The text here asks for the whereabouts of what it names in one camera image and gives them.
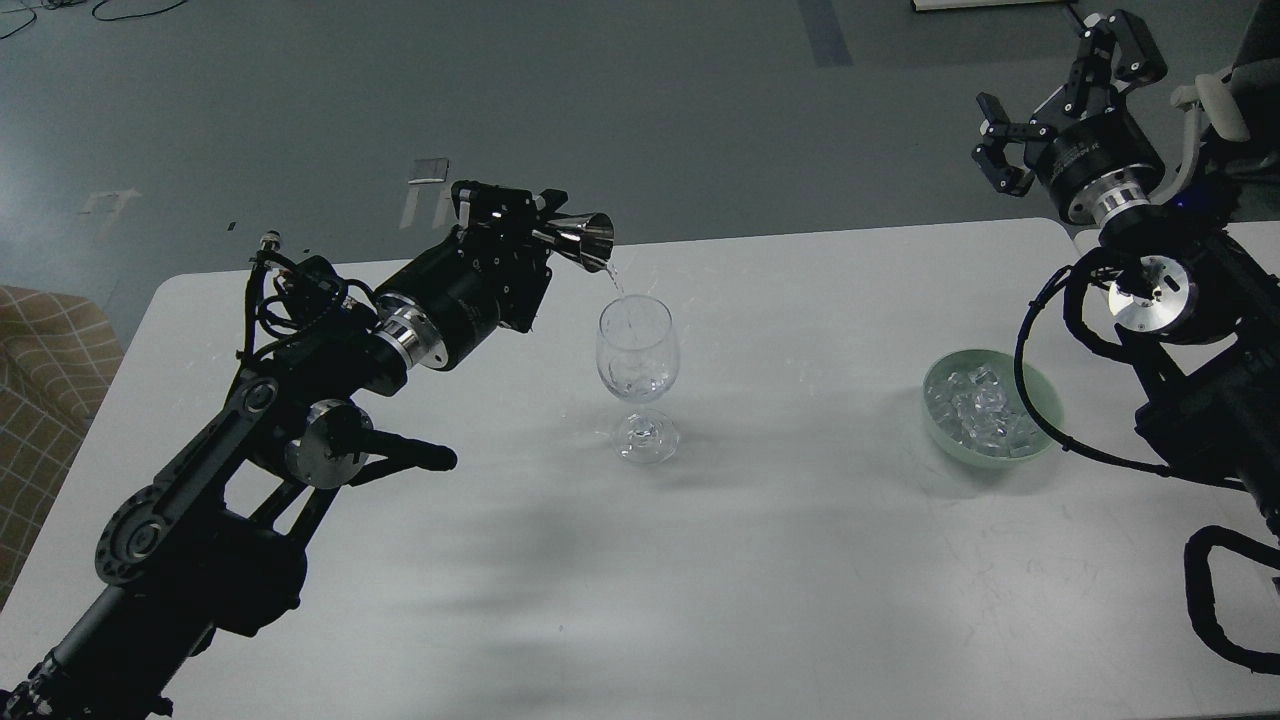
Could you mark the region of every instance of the wine glass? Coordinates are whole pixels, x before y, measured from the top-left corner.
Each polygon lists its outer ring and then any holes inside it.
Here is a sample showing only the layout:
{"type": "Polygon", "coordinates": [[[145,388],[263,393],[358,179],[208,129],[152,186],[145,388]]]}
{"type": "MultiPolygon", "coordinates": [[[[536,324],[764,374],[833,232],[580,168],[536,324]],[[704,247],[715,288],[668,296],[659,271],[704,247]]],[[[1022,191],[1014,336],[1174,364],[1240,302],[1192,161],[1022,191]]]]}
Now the wine glass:
{"type": "MultiPolygon", "coordinates": [[[[680,345],[671,310],[648,295],[627,295],[600,313],[595,368],[609,392],[627,402],[658,400],[680,373],[680,345]]],[[[640,407],[613,429],[613,450],[632,462],[662,462],[676,452],[680,430],[671,418],[640,407]]]]}

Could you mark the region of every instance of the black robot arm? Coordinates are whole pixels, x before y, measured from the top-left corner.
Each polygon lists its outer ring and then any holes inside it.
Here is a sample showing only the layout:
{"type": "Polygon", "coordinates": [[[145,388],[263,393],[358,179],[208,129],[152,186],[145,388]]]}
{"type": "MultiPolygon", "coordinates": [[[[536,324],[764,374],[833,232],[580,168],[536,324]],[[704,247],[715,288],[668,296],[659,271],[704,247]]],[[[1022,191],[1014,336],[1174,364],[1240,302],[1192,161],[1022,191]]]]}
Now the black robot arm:
{"type": "MultiPolygon", "coordinates": [[[[1280,3],[1265,0],[1260,8],[1274,13],[1280,3]]],[[[1164,164],[1125,108],[1129,91],[1166,73],[1146,24],[1120,10],[1088,27],[1074,19],[1080,46],[1069,79],[1027,123],[1011,123],[995,97],[978,96],[987,122],[973,158],[995,188],[1023,195],[1034,176],[1064,222],[1101,227],[1101,247],[1060,270],[1032,301],[1018,336],[1015,384],[1033,419],[1064,450],[1164,477],[1245,489],[1267,528],[1280,537],[1280,283],[1224,231],[1238,191],[1233,192],[1222,173],[1198,173],[1190,188],[1165,205],[1148,199],[1164,164]],[[1005,160],[1010,142],[1024,146],[1027,169],[1005,160]],[[1117,342],[1103,340],[1083,319],[1083,304],[1094,286],[1107,291],[1117,342]],[[1167,465],[1092,448],[1048,424],[1030,405],[1023,379],[1024,347],[1036,316],[1062,291],[1064,322],[1071,334],[1094,355],[1134,369],[1148,397],[1134,415],[1135,429],[1167,465]],[[1166,350],[1222,340],[1231,340],[1230,346],[1190,372],[1166,350]]],[[[1267,37],[1275,45],[1274,28],[1267,37]]],[[[1280,47],[1267,53],[1280,58],[1280,47]]],[[[1258,118],[1265,124],[1266,118],[1258,118]]],[[[1224,151],[1212,132],[1203,145],[1211,149],[1210,158],[1244,151],[1224,151]]],[[[1276,149],[1262,150],[1274,154],[1276,149]]],[[[1221,528],[1197,533],[1185,550],[1187,601],[1196,633],[1233,662],[1280,674],[1280,655],[1240,648],[1217,624],[1207,560],[1212,547],[1271,568],[1280,568],[1280,552],[1221,528]]]]}
{"type": "Polygon", "coordinates": [[[275,233],[262,238],[246,287],[241,366],[221,411],[111,516],[95,553],[106,589],[0,698],[0,720],[168,715],[164,687],[216,630],[252,637],[298,607],[306,546],[343,486],[457,464],[447,447],[374,429],[352,393],[394,395],[419,363],[452,369],[495,327],[527,332],[550,255],[596,272],[613,228],[603,214],[558,214],[561,191],[461,182],[453,197],[460,223],[448,238],[378,291],[339,277],[324,258],[291,261],[275,233]],[[264,297],[273,272],[275,295],[264,297]],[[274,341],[259,348],[260,325],[274,341]],[[246,461],[280,479],[247,518],[224,500],[246,461]],[[276,530],[307,492],[293,525],[276,530]]]}

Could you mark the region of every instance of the glass base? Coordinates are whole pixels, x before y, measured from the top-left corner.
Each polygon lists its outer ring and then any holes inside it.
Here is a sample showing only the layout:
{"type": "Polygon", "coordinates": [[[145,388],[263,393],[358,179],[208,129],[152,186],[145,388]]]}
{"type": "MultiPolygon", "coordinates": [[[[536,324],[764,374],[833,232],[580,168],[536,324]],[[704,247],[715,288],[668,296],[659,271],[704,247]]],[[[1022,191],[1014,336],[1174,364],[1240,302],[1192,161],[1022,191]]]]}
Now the glass base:
{"type": "Polygon", "coordinates": [[[662,462],[676,454],[680,430],[657,410],[632,413],[613,429],[613,450],[630,462],[662,462]]]}

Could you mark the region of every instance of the concrete floor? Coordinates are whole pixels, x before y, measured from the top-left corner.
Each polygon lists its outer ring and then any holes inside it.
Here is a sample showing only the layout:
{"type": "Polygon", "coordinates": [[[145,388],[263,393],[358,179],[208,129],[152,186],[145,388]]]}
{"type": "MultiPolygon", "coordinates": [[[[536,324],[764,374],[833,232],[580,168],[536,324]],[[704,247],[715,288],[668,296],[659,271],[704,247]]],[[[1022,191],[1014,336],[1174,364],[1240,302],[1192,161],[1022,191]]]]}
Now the concrete floor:
{"type": "MultiPolygon", "coordinates": [[[[1130,106],[1170,165],[1181,118],[1169,94],[1230,64],[1253,5],[1123,5],[1169,60],[1130,106]]],[[[124,342],[164,279],[243,268],[269,228],[285,251],[334,261],[435,243],[452,220],[438,218],[440,186],[401,227],[419,158],[449,158],[451,179],[564,188],[570,210],[609,213],[626,243],[1052,215],[1042,191],[997,196],[969,160],[974,95],[1025,118],[1075,50],[1053,5],[196,0],[120,23],[95,22],[90,4],[37,13],[0,41],[0,284],[84,295],[124,342]]],[[[24,19],[0,14],[0,35],[24,19]]],[[[1265,217],[1280,213],[1270,202],[1265,217]]]]}

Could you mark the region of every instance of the green bowl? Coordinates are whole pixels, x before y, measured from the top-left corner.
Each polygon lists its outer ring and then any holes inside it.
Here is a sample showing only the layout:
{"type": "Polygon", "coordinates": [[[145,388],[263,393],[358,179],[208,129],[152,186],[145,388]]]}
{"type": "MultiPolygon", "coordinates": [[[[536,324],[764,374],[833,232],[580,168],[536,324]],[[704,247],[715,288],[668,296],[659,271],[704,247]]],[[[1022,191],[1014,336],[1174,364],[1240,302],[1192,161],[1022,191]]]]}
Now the green bowl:
{"type": "MultiPolygon", "coordinates": [[[[1016,400],[1018,391],[1014,388],[1014,357],[1005,352],[996,350],[960,350],[952,352],[933,364],[929,372],[924,374],[924,383],[920,386],[920,409],[924,413],[924,429],[928,432],[933,442],[938,443],[938,447],[943,450],[951,457],[972,465],[974,468],[984,468],[991,470],[998,470],[1005,468],[1012,468],[1020,465],[1033,457],[1039,457],[1050,447],[1053,447],[1053,438],[1041,433],[1039,439],[1034,443],[1032,452],[1021,455],[1018,457],[1000,457],[993,455],[983,455],[977,450],[965,447],[951,439],[947,433],[938,427],[937,421],[933,420],[933,415],[929,413],[928,406],[928,388],[934,383],[943,380],[947,375],[956,370],[972,370],[983,363],[987,363],[1000,377],[1002,383],[1007,383],[1006,392],[1011,400],[1016,400]]],[[[1030,396],[1032,404],[1050,423],[1056,427],[1062,425],[1062,401],[1057,397],[1057,392],[1053,386],[1050,384],[1048,379],[1036,368],[1023,363],[1024,375],[1027,378],[1027,393],[1030,396]]]]}

